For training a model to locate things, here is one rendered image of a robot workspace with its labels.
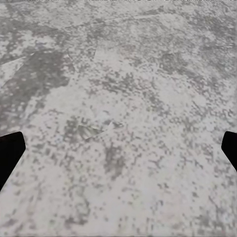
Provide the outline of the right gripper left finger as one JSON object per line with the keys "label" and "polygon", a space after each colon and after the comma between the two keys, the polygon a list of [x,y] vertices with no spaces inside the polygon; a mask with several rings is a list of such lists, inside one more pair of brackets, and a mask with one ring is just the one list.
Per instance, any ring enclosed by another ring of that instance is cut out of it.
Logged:
{"label": "right gripper left finger", "polygon": [[25,140],[20,131],[0,137],[0,190],[16,167],[25,149]]}

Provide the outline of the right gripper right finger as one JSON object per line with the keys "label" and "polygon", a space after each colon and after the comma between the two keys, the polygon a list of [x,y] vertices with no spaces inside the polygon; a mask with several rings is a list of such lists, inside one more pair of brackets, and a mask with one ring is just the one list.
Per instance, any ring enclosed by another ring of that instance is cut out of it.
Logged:
{"label": "right gripper right finger", "polygon": [[225,132],[221,148],[237,170],[237,133]]}

